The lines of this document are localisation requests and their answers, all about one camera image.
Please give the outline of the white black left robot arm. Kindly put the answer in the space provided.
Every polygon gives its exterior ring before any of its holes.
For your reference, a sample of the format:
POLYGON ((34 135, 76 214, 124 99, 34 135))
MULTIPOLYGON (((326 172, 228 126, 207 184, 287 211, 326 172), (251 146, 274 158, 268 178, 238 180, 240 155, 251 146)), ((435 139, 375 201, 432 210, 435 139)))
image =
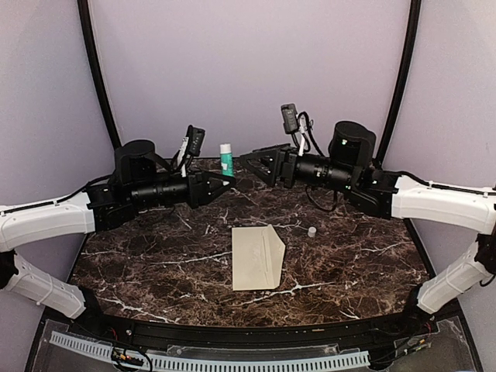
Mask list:
POLYGON ((109 320, 88 290, 64 283, 29 263, 16 247, 70 234, 116 229, 143 211, 185 203, 198 208, 236 183, 232 176, 172 167, 147 139, 115 150, 112 174, 88 182, 70 195, 1 208, 1 288, 58 311, 93 338, 109 332, 109 320))

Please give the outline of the cream paper envelope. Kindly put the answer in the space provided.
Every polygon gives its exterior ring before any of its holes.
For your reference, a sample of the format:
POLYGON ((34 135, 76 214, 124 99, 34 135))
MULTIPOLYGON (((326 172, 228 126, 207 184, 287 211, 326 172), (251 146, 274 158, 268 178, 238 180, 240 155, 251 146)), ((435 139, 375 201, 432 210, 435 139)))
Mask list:
POLYGON ((285 244, 272 225, 232 228, 232 289, 277 288, 284 253, 285 244))

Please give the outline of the green white glue stick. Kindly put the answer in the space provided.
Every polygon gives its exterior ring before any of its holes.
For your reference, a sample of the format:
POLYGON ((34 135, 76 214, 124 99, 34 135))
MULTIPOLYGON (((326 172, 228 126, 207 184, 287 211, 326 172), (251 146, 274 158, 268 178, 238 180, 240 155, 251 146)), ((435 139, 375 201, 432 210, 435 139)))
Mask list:
POLYGON ((219 146, 222 175, 233 177, 233 152, 230 143, 219 146))

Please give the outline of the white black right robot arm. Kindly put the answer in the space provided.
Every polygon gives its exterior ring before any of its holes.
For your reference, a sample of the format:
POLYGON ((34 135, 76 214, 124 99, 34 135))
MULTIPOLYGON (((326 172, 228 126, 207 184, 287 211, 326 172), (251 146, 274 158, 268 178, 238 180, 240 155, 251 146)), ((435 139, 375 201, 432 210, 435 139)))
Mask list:
POLYGON ((239 161, 266 185, 286 188, 299 181, 336 191, 360 212, 382 219, 423 219, 477 232, 467 251, 440 274, 414 289, 396 330, 412 336, 446 303, 495 275, 495 190, 424 181, 406 171, 376 167, 376 136, 361 124, 336 123, 326 157, 289 144, 244 154, 239 161))

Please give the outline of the white glue stick cap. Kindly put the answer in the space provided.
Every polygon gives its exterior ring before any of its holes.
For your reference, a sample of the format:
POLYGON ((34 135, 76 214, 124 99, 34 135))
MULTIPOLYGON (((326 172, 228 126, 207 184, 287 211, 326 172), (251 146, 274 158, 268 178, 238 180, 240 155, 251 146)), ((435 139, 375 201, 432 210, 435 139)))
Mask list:
POLYGON ((308 228, 307 234, 309 237, 315 237, 315 234, 317 232, 317 229, 313 226, 308 228))

